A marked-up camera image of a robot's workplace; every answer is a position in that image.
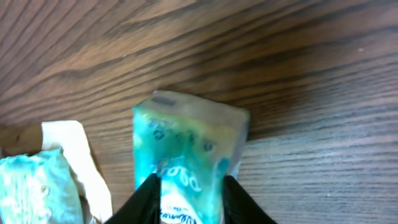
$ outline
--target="pocket tissue pack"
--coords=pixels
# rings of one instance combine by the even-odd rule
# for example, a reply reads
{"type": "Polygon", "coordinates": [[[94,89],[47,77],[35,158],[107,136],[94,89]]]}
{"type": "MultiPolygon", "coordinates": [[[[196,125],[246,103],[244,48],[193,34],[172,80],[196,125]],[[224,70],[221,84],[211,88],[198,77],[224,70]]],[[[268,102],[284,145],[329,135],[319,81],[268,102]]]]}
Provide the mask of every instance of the pocket tissue pack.
{"type": "Polygon", "coordinates": [[[60,149],[0,160],[0,212],[8,223],[83,224],[70,167],[60,149]]]}
{"type": "MultiPolygon", "coordinates": [[[[42,186],[48,187],[44,189],[42,186],[32,188],[39,188],[39,190],[44,190],[44,192],[49,193],[48,200],[45,201],[46,209],[42,209],[37,213],[41,214],[38,216],[41,222],[34,223],[81,223],[81,221],[78,222],[76,220],[66,222],[67,219],[57,218],[57,214],[70,214],[68,213],[70,209],[62,212],[61,210],[65,207],[62,206],[61,202],[52,203],[52,201],[49,200],[62,196],[58,194],[60,191],[54,187],[54,183],[58,181],[57,178],[62,180],[66,175],[72,177],[74,186],[77,188],[78,196],[82,199],[79,203],[81,202],[81,207],[83,209],[83,223],[104,223],[113,215],[111,194],[104,179],[95,167],[85,130],[83,125],[78,121],[43,122],[23,128],[0,126],[0,188],[4,188],[5,182],[10,182],[8,174],[14,175],[11,172],[7,172],[5,168],[14,170],[14,172],[18,174],[23,174],[23,178],[25,178],[25,174],[22,171],[29,173],[35,170],[35,172],[32,171],[32,173],[38,173],[38,175],[32,175],[31,179],[34,179],[35,182],[42,183],[42,186]],[[21,170],[17,172],[17,169],[13,168],[13,166],[19,166],[21,170]],[[57,172],[57,176],[51,176],[55,171],[60,170],[57,169],[57,166],[62,166],[62,170],[67,171],[67,173],[63,172],[61,175],[60,172],[57,172]]],[[[69,205],[73,200],[72,195],[74,195],[74,190],[71,190],[71,186],[66,186],[69,190],[66,190],[64,193],[69,192],[70,195],[67,200],[63,201],[69,205]]],[[[0,224],[1,220],[8,216],[5,214],[6,211],[4,209],[6,207],[9,208],[10,205],[10,200],[3,200],[9,197],[5,197],[4,192],[1,190],[2,189],[0,189],[0,224]]],[[[24,200],[18,203],[18,206],[12,207],[25,206],[25,203],[28,203],[28,201],[24,200]]],[[[10,212],[7,212],[7,214],[11,214],[12,216],[8,216],[11,217],[8,218],[8,220],[10,220],[9,222],[3,220],[3,224],[25,223],[13,222],[12,217],[15,216],[10,212]]],[[[77,217],[81,217],[81,214],[79,215],[76,212],[75,214],[77,217]]],[[[31,220],[30,216],[23,215],[23,217],[24,219],[22,220],[31,220]]]]}
{"type": "Polygon", "coordinates": [[[238,174],[249,113],[172,91],[133,111],[136,188],[152,173],[162,179],[162,223],[221,223],[222,179],[238,174]]]}

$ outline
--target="tissue pack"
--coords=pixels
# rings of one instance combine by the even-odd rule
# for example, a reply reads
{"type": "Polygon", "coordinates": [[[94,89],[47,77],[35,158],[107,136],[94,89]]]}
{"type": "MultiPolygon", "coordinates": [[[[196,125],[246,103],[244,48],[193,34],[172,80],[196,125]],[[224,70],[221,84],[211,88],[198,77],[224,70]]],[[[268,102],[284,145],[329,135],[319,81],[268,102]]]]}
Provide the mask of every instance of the tissue pack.
{"type": "Polygon", "coordinates": [[[133,112],[135,186],[152,173],[162,179],[162,222],[221,223],[222,179],[238,174],[249,113],[172,91],[156,91],[133,112]]]}

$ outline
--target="wooden table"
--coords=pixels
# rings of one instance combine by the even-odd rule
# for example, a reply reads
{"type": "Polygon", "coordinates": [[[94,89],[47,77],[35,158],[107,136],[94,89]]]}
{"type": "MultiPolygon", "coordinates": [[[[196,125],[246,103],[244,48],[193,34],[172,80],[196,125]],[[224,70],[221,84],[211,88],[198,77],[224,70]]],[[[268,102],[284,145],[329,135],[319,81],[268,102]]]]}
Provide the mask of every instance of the wooden table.
{"type": "Polygon", "coordinates": [[[250,110],[240,183],[281,224],[397,223],[398,1],[0,1],[0,123],[76,119],[117,210],[131,107],[250,110]]]}

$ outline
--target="plastic wrap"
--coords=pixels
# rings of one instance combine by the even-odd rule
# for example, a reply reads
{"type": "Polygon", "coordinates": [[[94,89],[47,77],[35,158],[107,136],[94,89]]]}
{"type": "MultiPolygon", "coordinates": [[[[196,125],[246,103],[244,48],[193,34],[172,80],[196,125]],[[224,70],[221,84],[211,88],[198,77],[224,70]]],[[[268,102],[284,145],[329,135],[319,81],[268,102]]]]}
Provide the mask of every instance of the plastic wrap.
{"type": "Polygon", "coordinates": [[[77,187],[59,149],[0,160],[4,223],[83,224],[77,187]]]}
{"type": "Polygon", "coordinates": [[[221,223],[222,178],[238,174],[248,121],[246,110],[171,91],[134,107],[136,188],[158,173],[162,222],[221,223]]]}
{"type": "Polygon", "coordinates": [[[2,155],[9,160],[58,148],[63,149],[69,174],[78,189],[84,223],[104,223],[113,214],[111,194],[95,167],[85,131],[78,121],[51,121],[18,128],[0,126],[0,159],[2,155]]]}

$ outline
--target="logo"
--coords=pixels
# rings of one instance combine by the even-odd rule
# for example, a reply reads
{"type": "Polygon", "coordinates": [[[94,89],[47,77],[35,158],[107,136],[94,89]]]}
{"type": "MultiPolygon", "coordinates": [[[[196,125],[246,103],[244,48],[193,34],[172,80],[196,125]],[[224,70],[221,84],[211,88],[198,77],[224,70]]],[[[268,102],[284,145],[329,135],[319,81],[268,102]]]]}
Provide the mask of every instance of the logo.
{"type": "Polygon", "coordinates": [[[176,178],[184,187],[190,187],[192,190],[196,192],[202,191],[201,187],[199,186],[198,180],[195,176],[195,173],[193,171],[189,171],[184,166],[169,167],[168,161],[159,164],[159,166],[162,168],[159,174],[162,178],[164,177],[176,178]]]}
{"type": "Polygon", "coordinates": [[[160,211],[161,219],[167,223],[197,224],[197,221],[193,217],[182,213],[182,211],[187,212],[187,209],[175,207],[174,210],[179,211],[179,213],[166,213],[160,211]]]}

